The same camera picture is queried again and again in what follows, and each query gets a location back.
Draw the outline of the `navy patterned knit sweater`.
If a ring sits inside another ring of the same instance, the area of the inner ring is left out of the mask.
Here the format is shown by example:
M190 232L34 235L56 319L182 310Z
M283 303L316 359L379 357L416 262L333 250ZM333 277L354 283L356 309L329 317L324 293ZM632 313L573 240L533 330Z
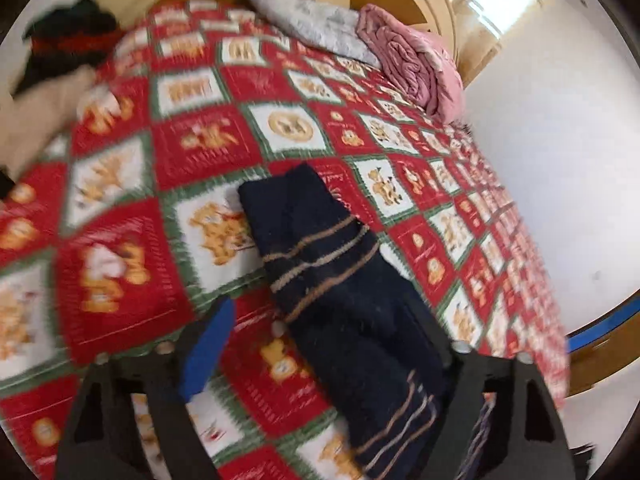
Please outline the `navy patterned knit sweater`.
M278 444L305 479L407 479L435 410L410 385L399 295L414 285L306 164L240 186L280 317L333 406Z

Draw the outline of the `dark and beige clothes pile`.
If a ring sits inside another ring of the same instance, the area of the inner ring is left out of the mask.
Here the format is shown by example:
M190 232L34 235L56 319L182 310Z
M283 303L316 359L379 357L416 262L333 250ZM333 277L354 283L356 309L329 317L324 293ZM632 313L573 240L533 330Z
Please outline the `dark and beige clothes pile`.
M57 6L27 26L30 55L12 98L1 105L2 197L75 119L80 99L96 83L96 68L123 34L114 14L94 0Z

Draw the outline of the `red patchwork bear bedspread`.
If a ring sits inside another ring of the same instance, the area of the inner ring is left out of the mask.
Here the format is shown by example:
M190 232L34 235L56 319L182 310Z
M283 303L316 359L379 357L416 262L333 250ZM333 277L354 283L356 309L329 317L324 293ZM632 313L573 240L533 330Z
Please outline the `red patchwork bear bedspread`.
M3 478L556 479L568 359L468 128L212 0L1 177Z

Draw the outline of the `folded pink blanket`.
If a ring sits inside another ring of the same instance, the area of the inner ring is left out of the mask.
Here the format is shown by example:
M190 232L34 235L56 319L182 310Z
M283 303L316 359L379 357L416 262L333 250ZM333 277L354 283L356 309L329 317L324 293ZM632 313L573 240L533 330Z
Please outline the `folded pink blanket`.
M372 3L361 8L356 32L409 101L443 125L460 119L463 82L441 36L401 23Z

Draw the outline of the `grey pillow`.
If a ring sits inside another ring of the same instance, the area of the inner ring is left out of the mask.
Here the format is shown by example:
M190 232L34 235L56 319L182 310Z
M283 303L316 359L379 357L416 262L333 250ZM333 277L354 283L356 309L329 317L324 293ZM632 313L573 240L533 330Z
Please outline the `grey pillow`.
M359 13L355 10L318 0L248 1L271 25L308 47L381 67L356 32Z

